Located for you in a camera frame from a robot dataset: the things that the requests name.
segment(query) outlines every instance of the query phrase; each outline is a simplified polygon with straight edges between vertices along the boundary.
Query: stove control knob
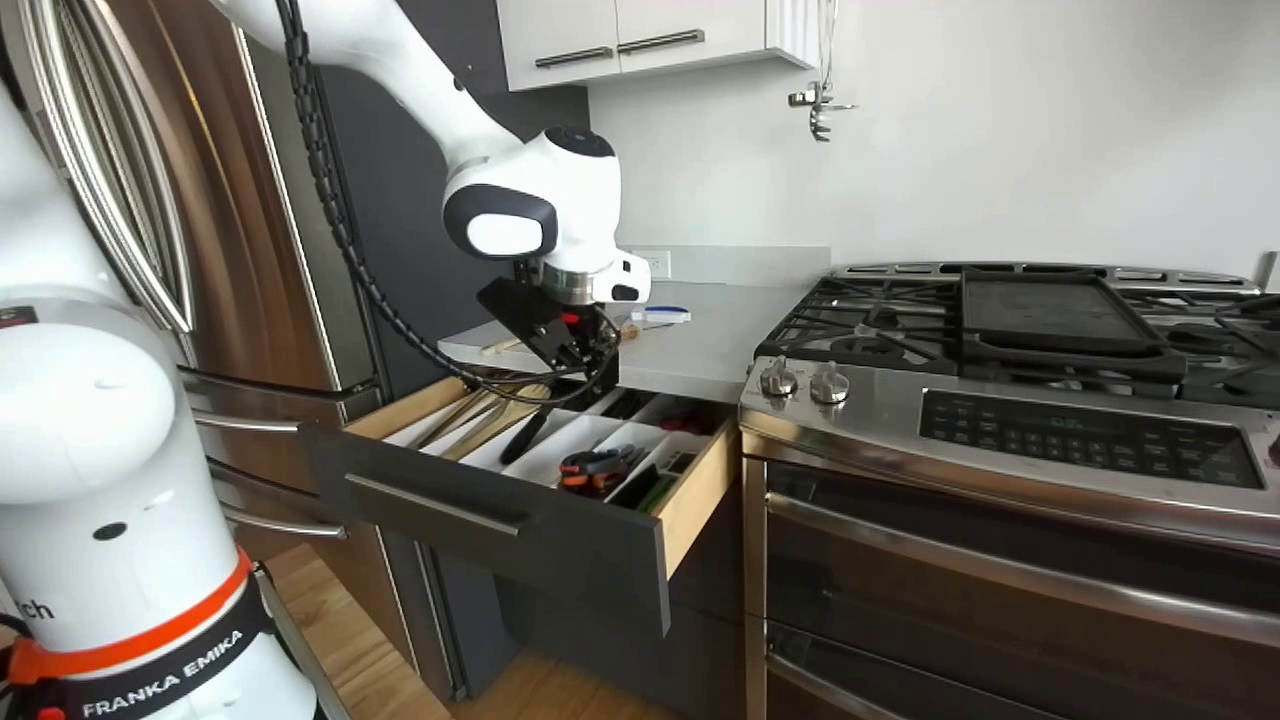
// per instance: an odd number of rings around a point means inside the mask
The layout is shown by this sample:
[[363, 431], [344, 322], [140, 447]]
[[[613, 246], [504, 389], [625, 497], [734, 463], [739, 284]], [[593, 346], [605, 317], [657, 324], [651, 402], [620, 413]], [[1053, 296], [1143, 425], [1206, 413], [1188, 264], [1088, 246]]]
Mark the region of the stove control knob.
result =
[[811, 374], [810, 398], [825, 408], [840, 408], [847, 402], [847, 375], [835, 364], [825, 364]]
[[763, 374], [759, 374], [759, 391], [773, 398], [773, 402], [789, 402], [797, 398], [797, 374], [789, 369], [789, 359], [773, 359]]

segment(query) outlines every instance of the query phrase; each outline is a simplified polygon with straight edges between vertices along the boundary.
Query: cast iron griddle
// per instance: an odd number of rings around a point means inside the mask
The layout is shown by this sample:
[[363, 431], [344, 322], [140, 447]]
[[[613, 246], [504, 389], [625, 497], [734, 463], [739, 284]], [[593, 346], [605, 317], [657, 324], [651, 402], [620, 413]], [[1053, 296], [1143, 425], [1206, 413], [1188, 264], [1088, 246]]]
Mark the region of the cast iron griddle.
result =
[[965, 278], [965, 346], [1156, 355], [1162, 337], [1096, 278]]

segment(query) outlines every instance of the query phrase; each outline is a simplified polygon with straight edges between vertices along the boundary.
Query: white cabinet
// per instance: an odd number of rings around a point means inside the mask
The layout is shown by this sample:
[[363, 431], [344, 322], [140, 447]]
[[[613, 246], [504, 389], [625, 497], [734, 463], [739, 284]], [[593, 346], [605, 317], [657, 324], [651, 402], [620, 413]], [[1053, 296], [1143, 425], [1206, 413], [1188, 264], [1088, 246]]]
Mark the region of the white cabinet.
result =
[[811, 68], [825, 0], [499, 0], [510, 83], [782, 56]]

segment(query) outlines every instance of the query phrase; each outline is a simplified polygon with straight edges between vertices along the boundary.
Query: refrigerator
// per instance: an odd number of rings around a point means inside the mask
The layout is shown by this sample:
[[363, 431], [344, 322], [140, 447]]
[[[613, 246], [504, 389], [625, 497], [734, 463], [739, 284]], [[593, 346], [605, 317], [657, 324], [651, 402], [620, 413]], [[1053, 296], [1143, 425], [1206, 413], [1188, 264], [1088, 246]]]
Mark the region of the refrigerator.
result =
[[420, 550], [321, 513], [295, 425], [384, 402], [331, 249], [280, 56], [207, 0], [6, 0], [6, 83], [67, 177], [134, 300], [173, 340], [238, 542], [314, 546], [390, 642], [458, 685]]

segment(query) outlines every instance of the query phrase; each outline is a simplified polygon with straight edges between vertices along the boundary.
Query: open drawer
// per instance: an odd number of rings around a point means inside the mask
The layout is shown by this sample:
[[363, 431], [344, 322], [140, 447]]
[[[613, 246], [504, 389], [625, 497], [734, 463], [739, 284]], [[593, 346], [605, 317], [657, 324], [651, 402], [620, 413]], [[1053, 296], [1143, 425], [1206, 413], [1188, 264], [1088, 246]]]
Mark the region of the open drawer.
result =
[[[475, 415], [475, 408], [475, 391], [440, 380], [349, 431], [304, 428], [326, 510], [398, 528], [566, 603], [667, 633], [667, 581], [734, 487], [734, 408], [696, 405], [700, 425], [674, 428], [679, 402], [625, 391], [584, 413], [556, 408], [511, 463], [499, 463], [499, 453], [530, 415], [470, 458], [443, 461], [453, 442], [484, 425], [484, 413], [453, 431], [434, 425]], [[556, 487], [569, 453], [613, 443], [638, 447], [640, 467], [674, 472], [628, 510]]]

